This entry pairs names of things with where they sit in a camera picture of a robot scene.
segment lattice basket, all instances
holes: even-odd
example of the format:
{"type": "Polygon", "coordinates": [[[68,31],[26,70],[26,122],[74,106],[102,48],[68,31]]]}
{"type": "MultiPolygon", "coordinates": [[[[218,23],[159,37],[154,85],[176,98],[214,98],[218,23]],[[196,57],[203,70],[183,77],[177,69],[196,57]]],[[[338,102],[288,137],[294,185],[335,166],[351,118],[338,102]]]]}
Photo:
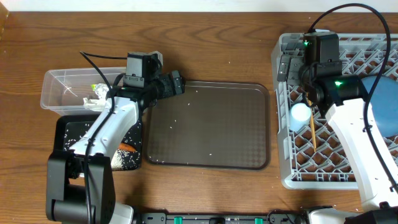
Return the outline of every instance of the lattice basket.
{"type": "MultiPolygon", "coordinates": [[[[383,34],[339,34],[343,74],[361,78],[376,75],[385,57],[383,34]]],[[[397,81],[398,35],[392,35],[392,50],[384,76],[397,81]]],[[[282,183],[288,189],[357,189],[345,152],[326,119],[314,109],[317,151],[314,152],[310,126],[289,130],[289,109],[302,100],[299,86],[277,81],[280,56],[302,56],[302,34],[282,34],[272,52],[272,76],[279,118],[278,148],[282,183]]],[[[398,164],[398,136],[384,138],[398,164]]]]}

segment gray baking tray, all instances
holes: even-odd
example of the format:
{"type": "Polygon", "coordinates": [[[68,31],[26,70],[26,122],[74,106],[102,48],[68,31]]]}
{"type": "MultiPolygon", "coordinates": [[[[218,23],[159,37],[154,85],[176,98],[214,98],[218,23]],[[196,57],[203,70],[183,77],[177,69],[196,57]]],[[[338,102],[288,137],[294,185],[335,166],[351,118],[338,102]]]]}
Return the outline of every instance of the gray baking tray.
{"type": "Polygon", "coordinates": [[[154,164],[260,170],[271,159],[262,85],[187,82],[152,108],[147,126],[144,155],[154,164]]]}

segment plastic bin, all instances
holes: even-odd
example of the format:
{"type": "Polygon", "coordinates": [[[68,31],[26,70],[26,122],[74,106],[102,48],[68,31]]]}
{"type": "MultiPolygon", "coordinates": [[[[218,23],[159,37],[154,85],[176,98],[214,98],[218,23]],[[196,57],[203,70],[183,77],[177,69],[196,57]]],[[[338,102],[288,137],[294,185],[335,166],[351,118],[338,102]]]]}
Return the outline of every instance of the plastic bin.
{"type": "MultiPolygon", "coordinates": [[[[384,34],[338,34],[343,74],[361,77],[376,75],[385,57],[384,34]]],[[[278,82],[280,57],[283,54],[303,55],[302,34],[282,34],[272,51],[272,79],[277,98],[279,131],[277,134],[279,166],[282,184],[288,189],[357,189],[353,171],[334,133],[315,110],[317,151],[313,151],[311,129],[289,130],[289,109],[301,102],[299,86],[278,82]]],[[[398,35],[391,35],[391,52],[384,76],[398,77],[398,35]]],[[[384,138],[392,157],[398,164],[398,136],[384,138]]]]}
{"type": "MultiPolygon", "coordinates": [[[[112,85],[125,67],[100,68],[112,85]]],[[[44,75],[40,105],[59,115],[99,114],[83,106],[83,98],[97,98],[91,85],[104,83],[101,75],[94,68],[50,70],[44,75]]]]}

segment wooden table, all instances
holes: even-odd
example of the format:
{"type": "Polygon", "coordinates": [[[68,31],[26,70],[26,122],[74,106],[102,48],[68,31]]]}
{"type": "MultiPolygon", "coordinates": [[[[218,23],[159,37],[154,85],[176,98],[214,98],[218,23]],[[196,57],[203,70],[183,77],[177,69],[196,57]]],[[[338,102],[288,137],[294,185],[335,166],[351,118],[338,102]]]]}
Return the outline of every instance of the wooden table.
{"type": "MultiPolygon", "coordinates": [[[[44,73],[90,67],[78,53],[164,56],[164,71],[195,80],[251,82],[271,94],[272,160],[248,172],[154,166],[114,172],[117,200],[142,211],[266,213],[335,205],[361,210],[355,190],[287,190],[279,178],[271,51],[286,32],[304,32],[320,13],[11,12],[0,41],[0,223],[47,223],[46,163],[59,115],[40,107],[44,73]]],[[[398,32],[398,14],[385,14],[398,32]]],[[[383,33],[371,14],[332,14],[318,27],[383,33]]],[[[100,67],[126,62],[95,59],[100,67]]]]}

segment white wall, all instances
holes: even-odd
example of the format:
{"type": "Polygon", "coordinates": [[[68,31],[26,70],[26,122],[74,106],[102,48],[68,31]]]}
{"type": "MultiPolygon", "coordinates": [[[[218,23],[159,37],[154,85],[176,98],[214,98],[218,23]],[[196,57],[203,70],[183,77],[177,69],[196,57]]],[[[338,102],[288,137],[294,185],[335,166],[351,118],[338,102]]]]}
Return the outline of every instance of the white wall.
{"type": "MultiPolygon", "coordinates": [[[[398,0],[0,0],[9,11],[324,12],[360,2],[398,12],[398,0]]],[[[341,12],[364,12],[350,7],[341,12]]]]}

